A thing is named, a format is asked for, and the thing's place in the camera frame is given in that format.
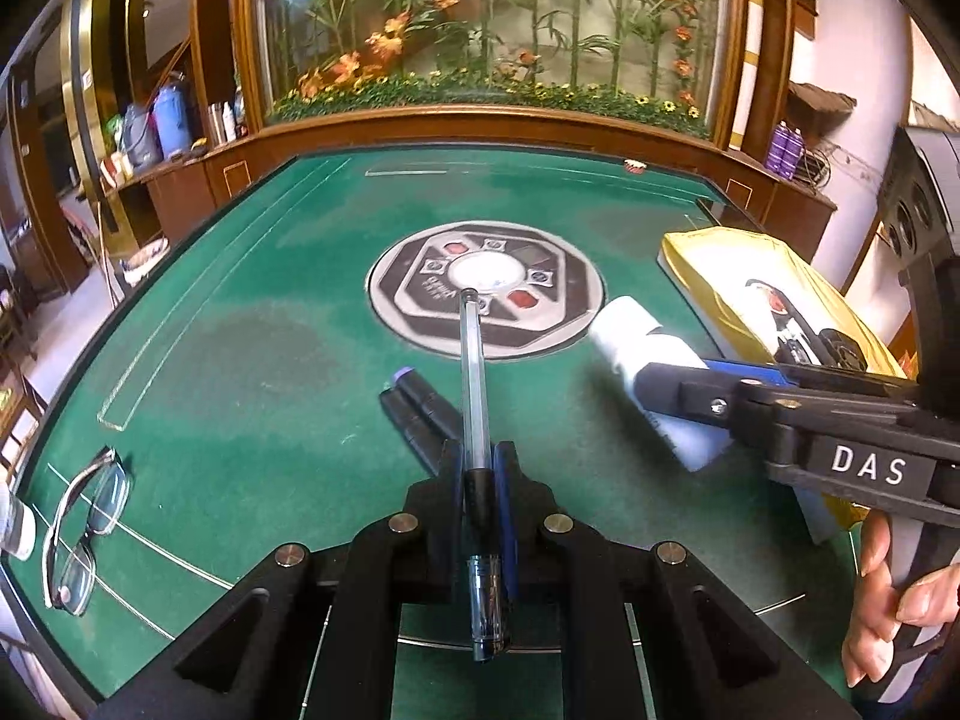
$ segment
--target glass display case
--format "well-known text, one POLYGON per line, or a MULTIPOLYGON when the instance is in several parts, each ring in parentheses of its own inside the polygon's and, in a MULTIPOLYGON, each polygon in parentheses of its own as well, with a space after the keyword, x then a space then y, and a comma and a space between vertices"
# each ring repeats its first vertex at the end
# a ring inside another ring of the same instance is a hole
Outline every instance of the glass display case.
POLYGON ((256 0, 269 122, 495 103, 707 137, 725 0, 256 0))

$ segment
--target metal screw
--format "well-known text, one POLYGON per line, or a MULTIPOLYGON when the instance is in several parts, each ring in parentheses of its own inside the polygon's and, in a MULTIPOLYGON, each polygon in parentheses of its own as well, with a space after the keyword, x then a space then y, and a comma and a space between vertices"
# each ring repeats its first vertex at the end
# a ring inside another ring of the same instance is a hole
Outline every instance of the metal screw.
POLYGON ((277 552, 274 552, 274 560, 277 561, 277 565, 282 565, 284 568, 290 568, 303 562, 305 557, 306 550, 299 544, 285 544, 277 549, 277 552))
POLYGON ((416 528, 419 527, 419 519, 416 519, 413 514, 400 512, 390 518, 389 525, 390 530, 394 533, 410 533, 411 531, 416 531, 416 528))
POLYGON ((676 565, 686 560, 686 550, 683 544, 675 541, 664 541, 656 548, 656 556, 669 565, 676 565))
POLYGON ((573 530, 573 520, 566 514, 550 514, 544 519, 544 528, 550 533, 569 533, 573 530))

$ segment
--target glasses lens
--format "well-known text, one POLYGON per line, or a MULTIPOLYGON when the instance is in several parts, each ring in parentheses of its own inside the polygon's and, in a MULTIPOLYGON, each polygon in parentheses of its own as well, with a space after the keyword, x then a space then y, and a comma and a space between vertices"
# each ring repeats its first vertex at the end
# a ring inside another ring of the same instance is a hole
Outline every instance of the glasses lens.
POLYGON ((65 549, 58 550, 59 581, 56 582, 56 597, 59 598, 64 609, 71 614, 80 616, 86 610, 86 605, 93 593, 93 555, 90 555, 86 544, 81 542, 69 554, 65 549))
POLYGON ((127 502, 127 474, 119 463, 111 463, 100 471, 85 490, 90 499, 86 523, 93 533, 105 536, 113 530, 127 502))

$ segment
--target eyeglasses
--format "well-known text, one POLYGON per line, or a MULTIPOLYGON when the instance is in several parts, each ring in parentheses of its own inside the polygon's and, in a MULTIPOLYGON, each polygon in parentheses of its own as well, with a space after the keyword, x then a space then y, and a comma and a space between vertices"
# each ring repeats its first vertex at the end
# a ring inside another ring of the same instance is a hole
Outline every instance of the eyeglasses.
POLYGON ((67 486, 43 540, 40 570, 47 608, 60 608, 75 617, 85 612, 97 576, 91 541, 94 536, 112 533, 129 493, 130 479, 116 450, 109 446, 101 449, 67 486), (90 495, 84 495, 87 490, 91 490, 90 495), (82 497, 90 501, 83 533, 69 553, 62 555, 56 549, 61 543, 61 525, 82 497))

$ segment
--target green felt table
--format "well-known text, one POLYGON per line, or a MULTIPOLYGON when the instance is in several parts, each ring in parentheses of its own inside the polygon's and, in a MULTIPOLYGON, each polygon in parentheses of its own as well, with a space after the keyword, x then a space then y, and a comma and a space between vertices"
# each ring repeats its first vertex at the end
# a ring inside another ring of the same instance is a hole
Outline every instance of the green felt table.
MULTIPOLYGON (((717 356, 656 264, 664 233, 712 223, 698 197, 722 199, 696 176, 630 175, 571 153, 422 146, 291 162, 174 252, 65 384, 19 494, 49 521, 104 445, 133 489, 121 527, 93 541, 98 584, 82 617, 43 608, 40 549, 8 563, 35 622, 109 695, 275 546, 350 541, 402 506, 424 471, 376 396, 414 365, 458 403, 460 366, 392 333, 365 279, 421 229, 501 220, 560 236, 594 262, 608 298, 632 295, 667 332, 717 356)), ((492 362, 487 384, 493 437, 513 440, 526 473, 575 517, 616 541, 685 543, 755 610, 803 595, 763 619, 841 689, 846 535, 814 547, 792 491, 737 449, 683 470, 585 338, 492 362)), ((65 522, 66 543, 81 509, 65 522)), ((436 629, 405 610, 405 637, 442 640, 436 629)), ((400 645, 394 717, 508 712, 560 717, 559 656, 477 669, 464 652, 400 645)))

